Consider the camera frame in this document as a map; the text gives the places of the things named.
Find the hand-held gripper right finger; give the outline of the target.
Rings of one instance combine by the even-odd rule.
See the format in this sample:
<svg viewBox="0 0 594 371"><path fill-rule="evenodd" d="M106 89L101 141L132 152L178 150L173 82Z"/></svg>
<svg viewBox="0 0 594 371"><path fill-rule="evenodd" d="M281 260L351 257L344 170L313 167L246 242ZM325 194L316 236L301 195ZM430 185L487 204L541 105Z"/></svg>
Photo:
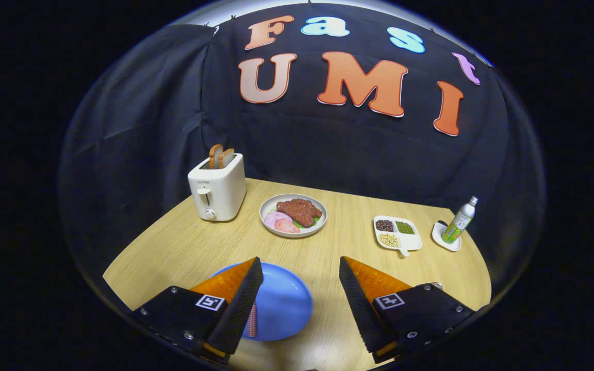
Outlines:
<svg viewBox="0 0 594 371"><path fill-rule="evenodd" d="M475 314L433 282L411 286L347 256L340 258L339 279L376 363L423 353Z"/></svg>

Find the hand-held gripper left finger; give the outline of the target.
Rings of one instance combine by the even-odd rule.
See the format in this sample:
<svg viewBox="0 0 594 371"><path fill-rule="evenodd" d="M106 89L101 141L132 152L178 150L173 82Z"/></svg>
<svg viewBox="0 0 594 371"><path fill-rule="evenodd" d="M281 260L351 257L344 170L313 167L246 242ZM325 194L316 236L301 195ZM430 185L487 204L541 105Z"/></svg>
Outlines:
<svg viewBox="0 0 594 371"><path fill-rule="evenodd" d="M263 282L258 257L184 289L170 286L132 312L166 343L195 357L226 364L236 352Z"/></svg>

